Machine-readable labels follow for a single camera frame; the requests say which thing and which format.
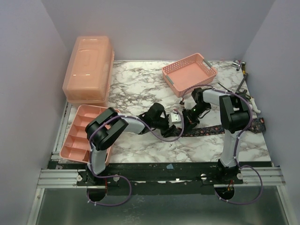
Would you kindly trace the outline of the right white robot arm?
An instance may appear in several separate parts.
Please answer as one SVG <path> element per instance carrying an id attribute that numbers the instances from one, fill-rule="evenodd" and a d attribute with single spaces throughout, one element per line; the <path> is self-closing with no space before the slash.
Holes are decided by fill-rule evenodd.
<path id="1" fill-rule="evenodd" d="M 200 123 L 200 116 L 211 105 L 220 108 L 221 125 L 225 130 L 223 151 L 217 162 L 215 177 L 218 182 L 225 184 L 239 171 L 238 150 L 242 133 L 251 125 L 252 110 L 247 101 L 240 95 L 217 90 L 196 88 L 192 91 L 195 105 L 191 109 L 183 109 L 183 133 L 190 132 Z"/>

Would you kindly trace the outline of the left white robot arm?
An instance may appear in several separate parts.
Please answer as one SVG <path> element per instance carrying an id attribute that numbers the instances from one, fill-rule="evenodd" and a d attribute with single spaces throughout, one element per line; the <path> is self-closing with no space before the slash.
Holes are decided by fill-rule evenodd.
<path id="1" fill-rule="evenodd" d="M 163 142 L 178 140 L 184 133 L 184 117 L 178 110 L 174 111 L 180 116 L 181 128 L 173 124 L 171 116 L 166 114 L 165 108 L 159 103 L 154 103 L 148 111 L 138 116 L 119 114 L 109 107 L 96 117 L 85 128 L 90 145 L 88 180 L 93 185 L 99 185 L 103 179 L 111 177 L 103 174 L 106 151 L 124 132 L 137 135 L 152 133 Z"/>

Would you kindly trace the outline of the dark floral necktie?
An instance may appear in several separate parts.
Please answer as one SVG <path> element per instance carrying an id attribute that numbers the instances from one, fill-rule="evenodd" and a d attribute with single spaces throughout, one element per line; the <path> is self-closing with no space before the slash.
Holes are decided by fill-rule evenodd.
<path id="1" fill-rule="evenodd" d="M 251 125 L 248 127 L 247 131 L 250 131 L 254 134 L 263 133 L 266 131 L 266 126 L 263 118 L 254 118 L 251 122 Z M 225 129 L 222 125 L 210 126 L 210 127 L 201 127 L 194 128 L 191 131 L 188 131 L 186 134 L 182 134 L 181 137 L 200 137 L 200 136 L 209 136 L 209 135 L 220 135 L 224 134 Z"/>

